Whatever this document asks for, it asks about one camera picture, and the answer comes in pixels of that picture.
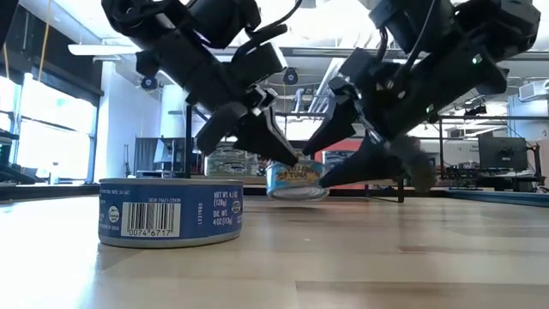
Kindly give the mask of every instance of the barcode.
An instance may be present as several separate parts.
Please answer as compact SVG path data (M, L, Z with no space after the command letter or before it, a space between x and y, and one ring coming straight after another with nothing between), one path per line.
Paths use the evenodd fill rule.
M180 203L123 203L120 234L130 237L179 237Z

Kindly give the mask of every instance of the computer monitor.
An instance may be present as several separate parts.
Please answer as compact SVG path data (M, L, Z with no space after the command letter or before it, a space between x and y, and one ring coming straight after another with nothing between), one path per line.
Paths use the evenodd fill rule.
M481 168L512 168L515 172L528 169L526 140L520 137L479 137Z
M172 141L159 138L154 152L154 163L171 163L172 154Z

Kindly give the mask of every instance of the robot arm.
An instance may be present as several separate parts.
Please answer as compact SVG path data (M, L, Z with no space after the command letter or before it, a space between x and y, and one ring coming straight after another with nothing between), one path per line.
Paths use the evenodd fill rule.
M275 123L275 94L256 84L286 68L280 51L267 42L287 29L279 22L255 30L261 22L254 0L102 0L112 27L130 37L143 51L137 70L145 76L163 69L188 94L189 104L213 113L197 135L206 155L224 136L235 136L235 148L293 165L297 158ZM404 138L413 127L472 88L500 94L507 71L496 63L527 51L536 40L540 12L531 0L381 0L370 18L382 34L376 56L357 49L329 85L335 104L305 148L306 155L354 134L360 121L375 143L398 157L412 177L430 177L429 162ZM250 42L229 63L219 62L209 48L226 48L244 29ZM405 64L384 62L387 31L409 54ZM414 64L421 52L426 58ZM368 143L321 185L350 179L366 160Z
M532 47L540 12L531 0L470 0L456 7L449 0L383 0L370 17L382 33L393 34L409 59L394 64L383 61L383 52L376 57L355 50L329 84L337 104L304 153L350 137L358 120L427 190L434 185L430 164L405 135L428 119L436 121L442 108L472 88L480 94L504 93L509 71L497 62ZM420 52L428 55L413 65ZM367 180L369 151L360 147L321 185ZM361 170L363 175L356 175Z
M112 27L143 49L137 53L139 73L153 76L164 70L188 94L188 104L201 104L213 113L196 136L202 152L209 155L223 137L235 136L235 148L288 165L297 162L275 122L276 93L257 86L287 67L280 50L266 43L287 31L284 18L256 30L261 17L254 0L101 4ZM209 51L228 47L243 29L250 41L239 47L231 62L222 63Z

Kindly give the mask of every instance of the tuna can lid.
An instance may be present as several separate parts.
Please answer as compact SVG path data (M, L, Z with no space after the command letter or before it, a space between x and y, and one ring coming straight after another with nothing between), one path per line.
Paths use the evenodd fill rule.
M280 200L306 201L323 198L326 197L328 194L328 189L323 189L318 185L301 185L274 189L268 195L271 198Z

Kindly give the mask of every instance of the window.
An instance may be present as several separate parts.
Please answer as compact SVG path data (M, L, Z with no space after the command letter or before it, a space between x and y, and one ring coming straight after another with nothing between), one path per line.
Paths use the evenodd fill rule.
M38 168L36 176L47 178L56 162L59 177L86 179L89 148L87 134L24 119L21 122L17 163Z
M97 108L26 76L21 95L17 164L47 178L57 164L63 179L90 179Z
M90 134L96 108L33 79L25 79L21 114L26 118L58 124Z
M11 131L15 104L15 84L0 76L0 129Z

